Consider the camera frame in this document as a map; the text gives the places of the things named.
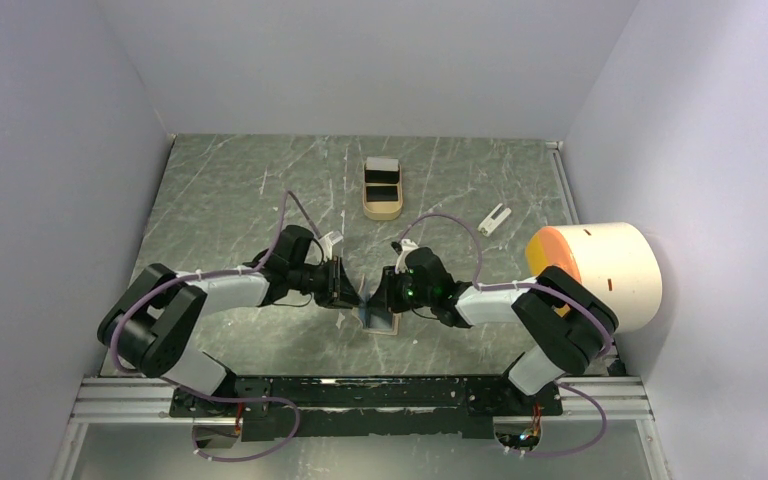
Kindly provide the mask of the beige leather card holder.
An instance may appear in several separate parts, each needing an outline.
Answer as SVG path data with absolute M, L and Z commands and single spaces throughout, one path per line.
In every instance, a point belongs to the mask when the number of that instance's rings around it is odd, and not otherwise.
M 396 336 L 402 314 L 368 307 L 366 301 L 371 298 L 371 295 L 370 283 L 363 276 L 359 287 L 359 296 L 362 302 L 359 307 L 353 310 L 362 330 L 369 334 Z

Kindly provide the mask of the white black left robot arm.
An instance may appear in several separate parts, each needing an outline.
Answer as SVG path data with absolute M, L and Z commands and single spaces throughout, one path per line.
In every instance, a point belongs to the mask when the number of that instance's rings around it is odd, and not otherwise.
M 226 310 L 280 306 L 291 292 L 321 308 L 359 306 L 335 252 L 342 239 L 338 231 L 316 238 L 304 227 L 289 225 L 272 248 L 234 269 L 199 274 L 151 264 L 103 318 L 97 338 L 138 373 L 196 391 L 202 408 L 224 415 L 235 406 L 237 376 L 190 346 L 198 320 Z

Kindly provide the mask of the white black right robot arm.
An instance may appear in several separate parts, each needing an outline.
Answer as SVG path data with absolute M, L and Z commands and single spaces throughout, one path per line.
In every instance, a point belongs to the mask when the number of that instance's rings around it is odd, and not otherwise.
M 362 319 L 384 318 L 426 308 L 452 328 L 490 324 L 522 326 L 535 342 L 505 371 L 502 406 L 522 414 L 538 391 L 565 375 L 581 375 L 609 350 L 620 325 L 611 308 L 557 266 L 507 284 L 456 280 L 428 247 L 403 249 L 383 269 L 378 288 L 361 298 Z

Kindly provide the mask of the black card lying in tray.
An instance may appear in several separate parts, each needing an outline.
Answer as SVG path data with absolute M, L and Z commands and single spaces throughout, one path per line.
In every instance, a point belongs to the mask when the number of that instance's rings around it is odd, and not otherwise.
M 395 185 L 369 186 L 365 190 L 365 199 L 374 202 L 399 202 L 399 189 Z

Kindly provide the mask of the stack of cards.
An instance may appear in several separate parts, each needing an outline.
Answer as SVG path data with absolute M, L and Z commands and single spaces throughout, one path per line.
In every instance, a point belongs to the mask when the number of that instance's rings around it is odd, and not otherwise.
M 401 165 L 398 159 L 367 157 L 364 162 L 364 181 L 367 184 L 396 185 L 401 182 Z

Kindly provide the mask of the beige oval plastic tray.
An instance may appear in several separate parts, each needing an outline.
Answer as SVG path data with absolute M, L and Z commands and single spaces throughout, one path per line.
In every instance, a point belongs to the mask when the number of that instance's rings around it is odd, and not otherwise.
M 398 159 L 367 157 L 363 164 L 364 214 L 371 220 L 391 221 L 404 205 L 402 168 Z

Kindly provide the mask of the white plastic clip device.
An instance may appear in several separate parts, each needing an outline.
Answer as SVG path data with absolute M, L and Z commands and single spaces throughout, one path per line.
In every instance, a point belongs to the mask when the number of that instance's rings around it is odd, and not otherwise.
M 485 237 L 491 236 L 494 231 L 510 216 L 511 209 L 504 204 L 497 204 L 493 210 L 479 223 L 478 232 Z

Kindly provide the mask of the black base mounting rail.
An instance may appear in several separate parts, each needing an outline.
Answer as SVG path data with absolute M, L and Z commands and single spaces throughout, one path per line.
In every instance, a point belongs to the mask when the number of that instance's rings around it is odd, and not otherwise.
M 458 434 L 491 439 L 504 418 L 558 416 L 552 384 L 527 395 L 502 375 L 240 376 L 232 402 L 198 398 L 176 388 L 169 414 L 199 424 L 228 421 L 243 442 L 298 437 Z

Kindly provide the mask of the aluminium frame rail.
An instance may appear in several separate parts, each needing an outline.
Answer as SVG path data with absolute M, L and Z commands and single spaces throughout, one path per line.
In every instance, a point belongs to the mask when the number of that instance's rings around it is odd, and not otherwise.
M 598 401 L 611 421 L 653 420 L 649 399 L 637 377 L 568 377 L 562 381 Z M 169 415 L 173 387 L 159 380 L 127 377 L 85 379 L 69 421 L 79 424 L 215 424 L 231 418 L 192 419 Z

